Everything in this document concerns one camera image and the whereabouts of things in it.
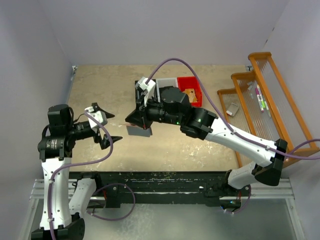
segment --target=beige table surface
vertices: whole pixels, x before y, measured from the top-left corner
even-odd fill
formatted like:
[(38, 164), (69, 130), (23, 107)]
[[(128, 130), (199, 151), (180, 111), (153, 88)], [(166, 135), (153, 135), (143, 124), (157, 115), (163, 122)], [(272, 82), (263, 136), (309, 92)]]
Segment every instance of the beige table surface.
[[(179, 126), (154, 122), (153, 136), (129, 136), (125, 117), (135, 108), (134, 81), (148, 77), (154, 65), (83, 65), (79, 66), (72, 86), (69, 106), (75, 117), (97, 102), (115, 115), (108, 120), (107, 130), (123, 139), (114, 144), (113, 153), (104, 162), (71, 168), (71, 171), (225, 171), (238, 168), (233, 150), (214, 142), (185, 136)], [(211, 99), (222, 107), (217, 90), (234, 87), (231, 74), (245, 72), (243, 65), (196, 65)], [(183, 65), (165, 65), (155, 78), (191, 76)], [(205, 96), (202, 107), (213, 111)], [(73, 163), (97, 160), (109, 149), (101, 150), (93, 139), (79, 140), (73, 149)]]

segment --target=white wall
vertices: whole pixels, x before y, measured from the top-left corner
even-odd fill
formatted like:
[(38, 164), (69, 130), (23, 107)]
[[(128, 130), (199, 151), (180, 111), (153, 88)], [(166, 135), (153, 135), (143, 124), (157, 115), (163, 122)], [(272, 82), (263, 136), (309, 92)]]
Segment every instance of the white wall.
[[(264, 51), (270, 51), (313, 137), (320, 137), (320, 1), (290, 0)], [(320, 161), (300, 161), (289, 175), (308, 240), (320, 236)]]
[(245, 64), (288, 0), (40, 0), (73, 64)]
[(16, 240), (48, 108), (65, 103), (72, 67), (37, 0), (0, 0), (0, 239)]

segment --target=red container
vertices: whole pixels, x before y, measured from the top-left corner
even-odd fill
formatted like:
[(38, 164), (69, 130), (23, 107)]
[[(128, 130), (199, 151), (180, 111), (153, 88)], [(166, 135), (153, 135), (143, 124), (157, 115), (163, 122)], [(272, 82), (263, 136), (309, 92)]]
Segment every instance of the red container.
[(197, 101), (191, 102), (191, 105), (194, 107), (201, 107), (202, 106), (202, 92), (195, 76), (181, 76), (176, 78), (178, 81), (178, 88), (181, 92), (186, 89), (194, 89), (195, 96)]

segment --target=wooden rack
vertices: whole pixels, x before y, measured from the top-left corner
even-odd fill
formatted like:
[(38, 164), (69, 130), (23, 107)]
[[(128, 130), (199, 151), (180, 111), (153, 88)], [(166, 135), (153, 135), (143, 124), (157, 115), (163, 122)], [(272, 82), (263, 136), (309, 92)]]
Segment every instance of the wooden rack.
[[(234, 73), (231, 79), (234, 88), (217, 91), (226, 120), (238, 127), (268, 140), (284, 139), (288, 143), (287, 153), (306, 140), (313, 139), (295, 101), (290, 94), (270, 52), (254, 52), (248, 56), (253, 70)], [(266, 100), (270, 116), (265, 109), (261, 111), (255, 92), (259, 85)], [(226, 110), (231, 103), (240, 106), (235, 116), (228, 116)], [(297, 156), (310, 156), (320, 149), (314, 142), (295, 151)], [(251, 162), (251, 159), (236, 152), (239, 167)], [(286, 159), (284, 167), (298, 160)]]

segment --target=pink marker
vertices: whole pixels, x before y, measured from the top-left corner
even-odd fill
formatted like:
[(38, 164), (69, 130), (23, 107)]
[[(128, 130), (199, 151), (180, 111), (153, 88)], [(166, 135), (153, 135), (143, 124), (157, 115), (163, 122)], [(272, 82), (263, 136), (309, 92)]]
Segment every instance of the pink marker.
[(258, 88), (255, 88), (256, 98), (258, 99), (258, 103), (260, 106), (261, 112), (264, 112), (264, 107), (262, 106), (261, 100), (260, 100), (260, 94)]

